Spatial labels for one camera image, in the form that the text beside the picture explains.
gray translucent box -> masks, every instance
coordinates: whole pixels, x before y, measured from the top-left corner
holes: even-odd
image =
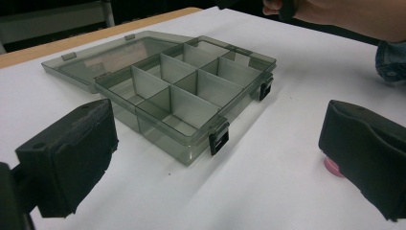
[[[189,165],[270,91],[276,60],[206,36],[141,32],[42,63],[112,101],[115,117]]]

finger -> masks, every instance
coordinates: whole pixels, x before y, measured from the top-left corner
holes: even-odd
[[[262,0],[263,6],[269,10],[278,11],[282,7],[282,0]]]

sleeve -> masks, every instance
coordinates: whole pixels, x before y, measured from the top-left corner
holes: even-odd
[[[375,67],[378,74],[387,82],[406,81],[406,42],[380,41]]]

plastic storage box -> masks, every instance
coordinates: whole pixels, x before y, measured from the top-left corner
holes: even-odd
[[[141,32],[42,63],[113,103],[115,117],[189,165],[270,91],[276,60],[206,36]]]

white table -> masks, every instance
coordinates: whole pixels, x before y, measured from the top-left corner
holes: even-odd
[[[105,176],[75,215],[42,218],[34,209],[37,229],[406,229],[330,174],[317,145],[331,99],[406,126],[406,86],[378,77],[376,47],[216,8],[142,30],[206,35],[276,58],[272,91],[233,121],[218,155],[203,152],[187,168],[116,121],[119,149]],[[0,161],[15,167],[17,147],[99,98],[40,63],[124,35],[0,70]]]

